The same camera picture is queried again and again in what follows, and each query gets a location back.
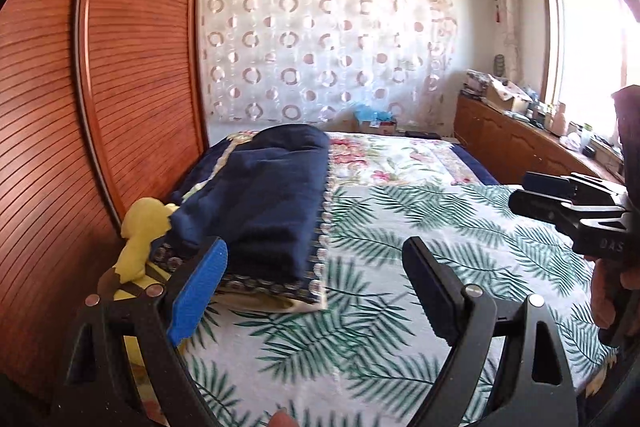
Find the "right hand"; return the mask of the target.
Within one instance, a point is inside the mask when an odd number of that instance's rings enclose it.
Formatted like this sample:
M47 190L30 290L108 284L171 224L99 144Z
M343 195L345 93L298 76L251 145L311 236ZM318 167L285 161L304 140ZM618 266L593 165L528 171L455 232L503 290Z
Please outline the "right hand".
M591 279L591 314L600 329L608 329L616 319L613 291L622 286L628 291L640 289L639 265L618 273L605 259L594 260Z

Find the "left hand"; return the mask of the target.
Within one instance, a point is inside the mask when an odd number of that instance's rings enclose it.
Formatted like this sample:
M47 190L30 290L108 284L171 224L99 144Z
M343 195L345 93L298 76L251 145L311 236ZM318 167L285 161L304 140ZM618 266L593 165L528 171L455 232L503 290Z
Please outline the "left hand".
M298 422L285 410L278 410L270 417L268 427L298 427Z

